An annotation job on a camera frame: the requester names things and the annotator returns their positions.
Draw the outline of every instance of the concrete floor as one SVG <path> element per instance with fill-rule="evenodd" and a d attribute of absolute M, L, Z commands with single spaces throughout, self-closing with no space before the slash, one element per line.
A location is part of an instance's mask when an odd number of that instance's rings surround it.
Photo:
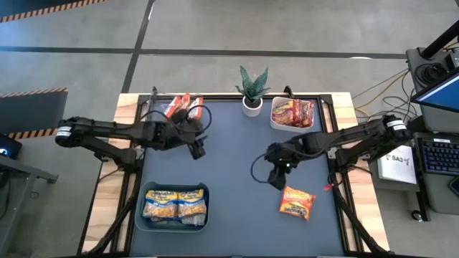
<path fill-rule="evenodd" d="M 110 0 L 46 16 L 0 24 L 1 46 L 135 47 L 148 0 Z M 403 54 L 425 46 L 458 18 L 453 0 L 156 0 L 144 49 L 226 49 L 333 52 L 336 58 L 219 57 L 141 54 L 129 92 L 234 92 L 239 65 L 251 74 L 270 68 L 268 86 L 301 92 L 343 91 L 352 95 L 405 69 L 403 59 L 339 58 L 339 52 Z M 0 52 L 0 93 L 50 87 L 70 89 L 65 117 L 113 117 L 130 54 Z M 405 80 L 410 91 L 410 76 Z M 361 105 L 387 84 L 354 100 Z M 386 96 L 403 96 L 397 83 Z M 387 108 L 380 100 L 365 107 Z M 100 162 L 84 150 L 62 150 L 49 140 L 24 142 L 28 150 L 45 145 L 60 162 L 27 162 L 60 174 L 51 190 L 42 187 L 38 203 L 24 217 L 18 250 L 33 257 L 73 255 L 80 240 Z M 400 254 L 455 257 L 459 217 L 436 214 L 432 222 L 412 221 L 401 193 L 377 191 L 391 249 Z M 45 206 L 36 216 L 33 207 Z"/>

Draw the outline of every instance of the potted plant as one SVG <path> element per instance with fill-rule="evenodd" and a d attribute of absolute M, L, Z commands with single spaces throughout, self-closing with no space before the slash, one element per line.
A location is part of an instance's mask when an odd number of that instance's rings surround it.
<path fill-rule="evenodd" d="M 242 77 L 242 90 L 236 86 L 237 91 L 244 95 L 242 99 L 242 111 L 246 116 L 255 117 L 260 114 L 263 106 L 262 96 L 270 89 L 266 88 L 268 68 L 254 82 L 247 74 L 244 67 L 240 67 Z"/>

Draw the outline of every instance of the yellow and black hazard tape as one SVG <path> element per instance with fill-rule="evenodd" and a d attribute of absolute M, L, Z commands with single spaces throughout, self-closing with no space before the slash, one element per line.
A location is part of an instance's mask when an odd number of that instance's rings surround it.
<path fill-rule="evenodd" d="M 67 88 L 56 88 L 56 89 L 47 89 L 47 90 L 33 90 L 29 92 L 11 92 L 11 93 L 4 93 L 0 94 L 0 97 L 19 97 L 19 96 L 26 96 L 26 95 L 36 95 L 36 94 L 46 94 L 46 93 L 53 93 L 53 92 L 68 92 L 69 89 Z"/>
<path fill-rule="evenodd" d="M 82 0 L 82 1 L 76 1 L 76 2 L 73 2 L 73 3 L 69 3 L 69 4 L 63 4 L 63 5 L 60 5 L 60 6 L 52 6 L 52 7 L 48 7 L 48 8 L 44 8 L 44 9 L 38 9 L 38 10 L 35 10 L 35 11 L 28 11 L 28 12 L 24 12 L 24 13 L 20 13 L 20 14 L 12 14 L 10 16 L 0 17 L 0 23 L 16 21 L 18 19 L 25 19 L 25 18 L 29 18 L 29 17 L 35 17 L 35 16 L 39 16 L 39 15 L 43 15 L 43 14 L 51 14 L 51 13 L 57 12 L 57 11 L 65 11 L 65 10 L 74 9 L 74 8 L 81 7 L 81 6 L 87 6 L 87 5 L 90 5 L 90 4 L 102 3 L 102 2 L 105 2 L 105 1 L 108 1 L 108 0 Z"/>
<path fill-rule="evenodd" d="M 57 128 L 33 130 L 33 131 L 27 131 L 27 132 L 9 133 L 8 138 L 11 138 L 14 140 L 20 140 L 20 139 L 51 136 L 51 135 L 56 135 L 56 133 L 57 133 Z"/>

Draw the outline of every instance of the dark blue table surface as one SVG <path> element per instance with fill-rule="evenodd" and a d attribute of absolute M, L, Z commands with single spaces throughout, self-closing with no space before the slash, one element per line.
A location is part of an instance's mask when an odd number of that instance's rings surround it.
<path fill-rule="evenodd" d="M 198 184 L 209 187 L 209 221 L 199 233 L 152 233 L 134 229 L 131 256 L 315 256 L 343 255 L 332 191 L 327 184 L 326 157 L 304 161 L 287 175 L 287 186 L 316 195 L 311 218 L 279 212 L 281 192 L 255 182 L 250 165 L 272 142 L 297 133 L 270 127 L 271 102 L 265 101 L 256 118 L 242 113 L 242 103 L 211 102 L 213 122 L 206 135 L 206 155 L 194 161 L 186 146 L 168 151 L 146 151 L 142 184 Z M 166 105 L 157 104 L 157 110 Z M 314 125 L 322 131 L 315 105 Z M 202 122 L 208 122 L 203 110 Z M 261 159 L 255 175 L 266 180 L 273 165 Z"/>

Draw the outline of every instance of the keyboard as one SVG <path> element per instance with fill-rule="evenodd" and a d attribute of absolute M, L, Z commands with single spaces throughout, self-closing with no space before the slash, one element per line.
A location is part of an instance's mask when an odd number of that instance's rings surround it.
<path fill-rule="evenodd" d="M 441 136 L 418 138 L 418 149 L 424 158 L 426 173 L 459 176 L 459 140 L 451 141 Z"/>

